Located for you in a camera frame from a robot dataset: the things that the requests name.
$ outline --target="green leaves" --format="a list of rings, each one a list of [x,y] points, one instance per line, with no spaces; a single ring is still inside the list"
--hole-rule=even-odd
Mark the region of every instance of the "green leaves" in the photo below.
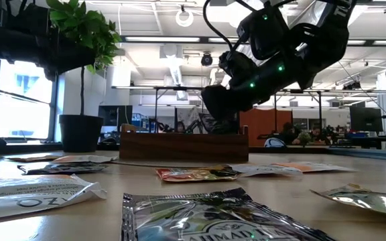
[[[118,33],[113,33],[113,38],[116,42],[121,42],[121,37]]]
[[[90,72],[94,74],[113,63],[116,44],[121,42],[115,22],[107,22],[101,12],[87,11],[84,1],[81,4],[78,0],[69,0],[68,3],[46,1],[52,9],[50,20],[53,27],[58,27],[65,37],[95,53],[94,65],[86,67]]]
[[[102,47],[105,47],[106,46],[106,41],[102,38],[102,37],[97,37],[97,40],[98,40],[98,43],[102,46]]]
[[[97,19],[93,19],[87,22],[87,29],[95,33],[98,33],[101,30],[100,26],[101,22]]]
[[[94,66],[93,65],[88,65],[88,66],[86,66],[86,69],[88,70],[88,71],[90,71],[92,74],[95,74],[97,71],[95,70],[95,68],[94,68]]]
[[[112,21],[110,20],[109,26],[110,26],[110,30],[111,30],[111,31],[115,31],[115,22],[112,22]]]
[[[78,6],[78,0],[70,0],[68,4],[72,9],[75,9]]]
[[[51,9],[65,11],[64,5],[59,0],[46,0],[46,3]]]
[[[70,18],[65,21],[65,27],[76,27],[78,25],[78,20],[75,18]]]
[[[90,37],[89,35],[84,35],[81,39],[81,44],[93,49],[92,37]]]
[[[86,13],[86,1],[81,3],[81,6],[77,9],[78,15],[84,15]]]
[[[86,18],[88,20],[91,20],[91,19],[99,19],[99,20],[101,20],[102,16],[97,11],[88,11],[87,14],[86,14]]]
[[[62,11],[51,11],[50,12],[50,20],[52,20],[52,21],[63,20],[63,19],[67,19],[67,18],[68,18],[68,14],[66,14],[65,12],[62,12]]]

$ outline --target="ceiling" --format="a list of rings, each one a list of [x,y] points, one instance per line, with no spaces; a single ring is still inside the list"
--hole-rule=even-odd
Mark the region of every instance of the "ceiling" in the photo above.
[[[121,35],[164,35],[164,36],[216,36],[205,24],[201,12],[204,0],[189,1],[186,10],[193,12],[194,21],[189,27],[182,27],[176,23],[176,14],[180,9],[177,4],[163,6],[164,3],[174,0],[162,0],[162,2],[150,3],[140,1],[94,0],[87,1],[88,10],[97,10],[104,13],[107,19],[115,21],[117,31]],[[258,0],[248,1],[257,4]],[[297,5],[290,5],[286,12],[287,22],[290,24],[309,4],[311,0],[299,0]],[[38,5],[46,5],[45,0],[37,0]],[[214,13],[215,7],[208,10]],[[386,6],[366,7],[365,10],[349,25],[350,39],[386,39],[386,14],[383,11]],[[226,36],[236,36],[235,28],[224,19],[233,16],[222,15],[222,22],[212,22],[213,26]],[[163,44],[131,44],[123,43],[123,48],[131,62],[136,67],[132,72],[132,80],[141,83],[144,80],[163,80],[165,75],[170,75],[169,68],[159,59],[159,48]],[[181,44],[184,59],[181,65],[182,75],[210,76],[212,68],[202,67],[200,59],[204,52],[210,52],[214,57],[214,64],[218,63],[218,57],[228,50],[222,44]],[[361,75],[361,84],[365,88],[375,87],[376,74],[384,70],[386,66],[386,47],[348,47],[343,59],[328,69],[321,71],[314,80],[315,88],[342,88],[335,86],[339,80],[349,78],[349,74]]]

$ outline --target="wooden table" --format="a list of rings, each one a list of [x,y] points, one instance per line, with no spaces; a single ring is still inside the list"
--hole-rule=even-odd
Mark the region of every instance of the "wooden table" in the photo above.
[[[98,152],[98,155],[116,155]],[[358,169],[356,173],[310,173],[302,177],[245,177],[237,181],[165,183],[152,167],[111,165],[102,173],[79,175],[101,183],[108,199],[34,214],[0,219],[0,240],[118,241],[123,193],[174,195],[242,187],[256,201],[320,229],[337,240],[386,240],[386,215],[324,199],[309,189],[324,191],[348,183],[386,192],[386,161],[334,155],[250,154],[250,163],[313,161]],[[0,171],[20,173],[18,163],[1,161]]]

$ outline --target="ceiling pipe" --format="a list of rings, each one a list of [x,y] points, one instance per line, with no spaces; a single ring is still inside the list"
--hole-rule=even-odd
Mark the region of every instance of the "ceiling pipe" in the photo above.
[[[156,8],[155,8],[155,3],[150,3],[150,4],[151,4],[151,8],[153,9],[155,22],[157,23],[157,28],[159,29],[159,33],[160,33],[160,35],[163,35],[164,31],[163,31],[162,25],[160,23],[159,15],[158,15]]]
[[[106,5],[106,4],[133,4],[133,5],[150,5],[155,3],[156,5],[185,5],[185,6],[198,6],[195,1],[127,1],[127,0],[83,0],[79,2],[86,2],[95,5]]]

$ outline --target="person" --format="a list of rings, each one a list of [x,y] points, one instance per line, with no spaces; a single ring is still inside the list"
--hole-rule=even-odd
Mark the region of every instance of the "person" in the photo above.
[[[186,126],[182,121],[177,122],[177,132],[178,133],[184,133],[186,131]]]
[[[324,144],[326,143],[326,141],[328,141],[328,139],[324,137],[324,135],[322,135],[320,131],[321,130],[319,126],[314,126],[314,128],[312,129],[312,132],[310,133],[312,142]]]
[[[297,136],[299,135],[296,128],[291,123],[285,123],[283,125],[282,132],[278,135],[278,139],[282,140],[284,143],[290,144],[293,143],[294,140],[296,140]]]

